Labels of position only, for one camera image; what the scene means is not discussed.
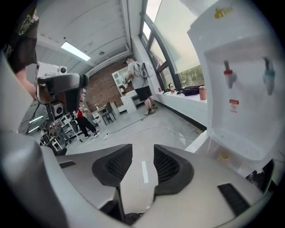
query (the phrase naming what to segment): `pink cup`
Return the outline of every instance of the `pink cup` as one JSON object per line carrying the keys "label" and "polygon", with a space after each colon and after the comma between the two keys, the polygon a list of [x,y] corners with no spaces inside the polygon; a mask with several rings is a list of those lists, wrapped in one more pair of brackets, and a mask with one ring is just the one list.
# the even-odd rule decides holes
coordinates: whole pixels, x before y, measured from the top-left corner
{"label": "pink cup", "polygon": [[206,93],[206,87],[205,86],[199,87],[199,94],[200,94],[200,100],[206,100],[207,99],[207,93]]}

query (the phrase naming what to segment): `window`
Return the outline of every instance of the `window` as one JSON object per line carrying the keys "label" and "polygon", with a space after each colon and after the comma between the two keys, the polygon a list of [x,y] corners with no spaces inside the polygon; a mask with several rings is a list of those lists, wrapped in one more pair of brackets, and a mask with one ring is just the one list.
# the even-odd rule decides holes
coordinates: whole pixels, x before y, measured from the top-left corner
{"label": "window", "polygon": [[178,75],[182,87],[205,85],[201,65],[180,72]]}
{"label": "window", "polygon": [[148,40],[150,38],[151,30],[145,22],[143,23],[142,31],[143,31],[143,34],[146,36],[146,39]]}
{"label": "window", "polygon": [[204,84],[199,58],[188,31],[197,17],[215,1],[203,5],[203,1],[163,0],[159,7],[154,26],[170,51],[176,67],[175,74],[179,76],[182,87]]}
{"label": "window", "polygon": [[165,62],[165,57],[156,39],[154,39],[151,44],[150,56],[156,69],[158,69]]}
{"label": "window", "polygon": [[172,83],[174,86],[174,82],[173,82],[173,79],[172,79],[172,76],[171,76],[171,73],[170,73],[168,67],[163,69],[159,74],[162,78],[162,81],[163,81],[165,88],[168,88],[169,83]]}
{"label": "window", "polygon": [[159,10],[161,0],[148,0],[147,1],[147,15],[150,17],[152,22],[155,21],[157,12]]}

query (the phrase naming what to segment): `brick wall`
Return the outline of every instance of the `brick wall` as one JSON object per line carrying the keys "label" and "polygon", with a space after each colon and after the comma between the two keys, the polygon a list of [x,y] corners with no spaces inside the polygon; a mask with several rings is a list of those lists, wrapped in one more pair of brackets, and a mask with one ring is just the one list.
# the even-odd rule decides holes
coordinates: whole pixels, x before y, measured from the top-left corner
{"label": "brick wall", "polygon": [[[91,112],[96,110],[96,106],[100,108],[107,102],[115,102],[117,107],[123,105],[120,92],[112,76],[112,73],[115,71],[126,67],[122,62],[123,61],[119,61],[101,69],[89,80],[85,100]],[[133,89],[131,83],[126,89],[124,88],[125,93]]]}

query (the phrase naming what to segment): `floor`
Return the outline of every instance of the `floor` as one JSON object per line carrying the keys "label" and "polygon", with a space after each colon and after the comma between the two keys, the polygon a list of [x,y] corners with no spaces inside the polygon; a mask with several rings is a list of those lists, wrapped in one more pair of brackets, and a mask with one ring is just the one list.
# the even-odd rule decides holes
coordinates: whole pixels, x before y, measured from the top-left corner
{"label": "floor", "polygon": [[[146,211],[153,202],[153,192],[158,184],[156,169],[153,165],[153,146],[162,144],[185,149],[202,131],[174,114],[159,106],[156,113],[144,118],[145,107],[138,108],[130,114],[120,115],[114,123],[100,130],[98,138],[91,138],[84,143],[78,140],[67,148],[67,155],[85,153],[116,146],[123,143],[133,144],[132,164],[121,182],[122,202],[125,214]],[[115,132],[135,121],[138,122]]]}

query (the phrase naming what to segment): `black mesh chair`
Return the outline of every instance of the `black mesh chair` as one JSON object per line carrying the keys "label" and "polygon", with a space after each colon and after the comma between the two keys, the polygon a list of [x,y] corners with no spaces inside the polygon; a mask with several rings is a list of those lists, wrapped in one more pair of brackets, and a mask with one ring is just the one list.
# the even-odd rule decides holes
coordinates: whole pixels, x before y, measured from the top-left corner
{"label": "black mesh chair", "polygon": [[108,122],[110,122],[110,120],[113,122],[113,120],[110,117],[110,114],[112,114],[114,117],[113,109],[112,109],[110,102],[107,102],[107,104],[105,106],[105,110],[106,110],[106,112],[102,115],[102,119],[104,120],[105,125],[107,125],[104,117],[107,117]]}

